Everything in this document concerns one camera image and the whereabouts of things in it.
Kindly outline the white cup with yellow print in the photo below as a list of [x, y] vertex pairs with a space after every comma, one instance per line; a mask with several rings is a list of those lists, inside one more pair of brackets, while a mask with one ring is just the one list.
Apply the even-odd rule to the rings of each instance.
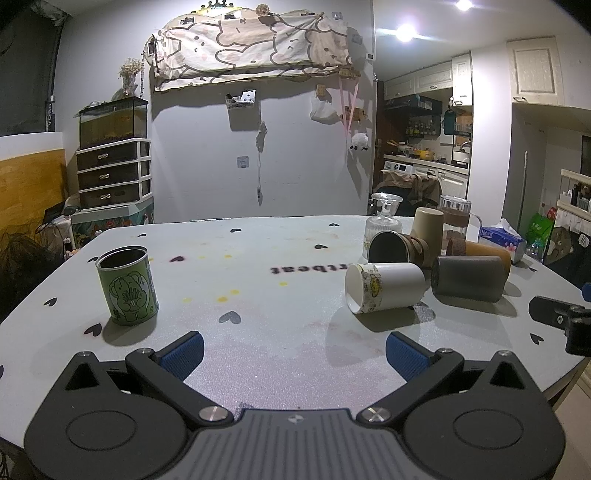
[[426, 290], [425, 275], [413, 263], [356, 263], [346, 270], [346, 305], [354, 314], [411, 307]]

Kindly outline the dark grey cup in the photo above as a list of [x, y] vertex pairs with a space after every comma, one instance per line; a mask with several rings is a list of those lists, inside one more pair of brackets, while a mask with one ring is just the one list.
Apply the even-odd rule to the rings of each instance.
[[506, 272], [497, 256], [440, 256], [431, 273], [437, 296], [496, 303], [504, 292]]

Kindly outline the metal cup with brown sleeve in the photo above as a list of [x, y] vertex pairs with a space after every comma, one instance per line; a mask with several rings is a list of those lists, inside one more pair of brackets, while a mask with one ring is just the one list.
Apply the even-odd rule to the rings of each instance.
[[412, 263], [421, 269], [431, 267], [428, 243], [420, 238], [396, 231], [378, 233], [370, 242], [368, 262]]

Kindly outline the orange brown cup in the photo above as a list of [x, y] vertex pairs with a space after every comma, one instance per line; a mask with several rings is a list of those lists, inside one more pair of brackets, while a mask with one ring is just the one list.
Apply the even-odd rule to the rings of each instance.
[[495, 245], [487, 245], [468, 241], [462, 238], [452, 238], [448, 241], [447, 256], [494, 256], [501, 259], [505, 271], [505, 278], [509, 277], [512, 260], [509, 251]]

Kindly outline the beige cylindrical cup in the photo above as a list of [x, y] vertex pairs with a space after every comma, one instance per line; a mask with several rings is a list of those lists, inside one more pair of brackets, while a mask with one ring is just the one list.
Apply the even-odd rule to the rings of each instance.
[[435, 208], [419, 207], [415, 212], [411, 235], [427, 243], [423, 267], [430, 269], [440, 256], [443, 245], [444, 213]]

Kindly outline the green bag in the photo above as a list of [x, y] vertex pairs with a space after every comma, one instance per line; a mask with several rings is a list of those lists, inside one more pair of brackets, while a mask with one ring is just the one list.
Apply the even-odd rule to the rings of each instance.
[[547, 216], [536, 213], [526, 232], [526, 241], [529, 246], [537, 245], [544, 248], [552, 232], [554, 221]]

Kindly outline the green cartoon tin can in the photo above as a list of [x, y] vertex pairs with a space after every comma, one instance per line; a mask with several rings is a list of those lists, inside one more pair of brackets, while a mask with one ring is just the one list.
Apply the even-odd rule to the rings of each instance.
[[142, 324], [157, 315], [159, 304], [147, 249], [123, 246], [96, 261], [111, 320], [120, 326]]

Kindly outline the blue tissue pack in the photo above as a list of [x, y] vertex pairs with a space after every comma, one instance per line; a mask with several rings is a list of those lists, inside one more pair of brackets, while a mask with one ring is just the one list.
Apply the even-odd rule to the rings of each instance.
[[479, 242], [507, 250], [513, 264], [517, 264], [522, 260], [527, 245], [526, 239], [505, 218], [502, 218], [493, 226], [481, 226]]

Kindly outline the clear glass goblet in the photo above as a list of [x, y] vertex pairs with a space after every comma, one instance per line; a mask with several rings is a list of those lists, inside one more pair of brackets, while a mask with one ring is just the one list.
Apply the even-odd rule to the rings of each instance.
[[380, 192], [372, 195], [372, 206], [375, 212], [366, 221], [363, 256], [368, 257], [370, 242], [377, 234], [384, 231], [403, 232], [402, 223], [396, 218], [398, 207], [402, 202], [403, 198], [396, 194]]

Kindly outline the white washing machine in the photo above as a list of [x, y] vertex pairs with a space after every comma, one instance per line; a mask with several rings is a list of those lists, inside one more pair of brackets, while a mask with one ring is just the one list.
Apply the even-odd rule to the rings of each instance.
[[388, 171], [396, 171], [401, 174], [414, 174], [415, 166], [413, 164], [386, 160], [384, 162], [384, 169]]

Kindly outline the white plastic drawer unit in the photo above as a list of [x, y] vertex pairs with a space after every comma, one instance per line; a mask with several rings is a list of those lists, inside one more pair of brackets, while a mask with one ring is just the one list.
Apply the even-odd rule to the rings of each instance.
[[81, 209], [135, 203], [152, 196], [151, 141], [133, 138], [76, 152]]

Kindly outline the white plush toy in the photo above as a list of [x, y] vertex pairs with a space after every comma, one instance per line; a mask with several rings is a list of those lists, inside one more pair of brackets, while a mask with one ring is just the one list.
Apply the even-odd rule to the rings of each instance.
[[349, 139], [349, 149], [353, 151], [368, 151], [370, 138], [367, 133], [356, 132]]

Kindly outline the glass fish tank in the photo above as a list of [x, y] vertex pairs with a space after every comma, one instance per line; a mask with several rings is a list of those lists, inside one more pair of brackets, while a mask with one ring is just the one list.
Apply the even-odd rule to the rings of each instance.
[[148, 102], [130, 96], [88, 106], [78, 113], [79, 148], [147, 137]]

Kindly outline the dried flower bouquet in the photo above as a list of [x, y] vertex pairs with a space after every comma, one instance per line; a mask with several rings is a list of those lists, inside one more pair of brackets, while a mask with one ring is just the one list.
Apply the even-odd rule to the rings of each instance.
[[143, 61], [138, 58], [127, 58], [119, 70], [124, 97], [133, 96], [136, 88], [137, 76], [143, 69]]

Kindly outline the cartoon patterned hanging blanket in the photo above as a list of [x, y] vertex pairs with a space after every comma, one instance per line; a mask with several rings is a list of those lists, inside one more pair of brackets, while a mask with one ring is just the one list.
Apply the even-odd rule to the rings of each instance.
[[149, 37], [143, 58], [157, 92], [259, 79], [359, 75], [349, 54], [346, 22], [308, 10], [277, 14], [263, 4], [216, 16], [180, 15]]

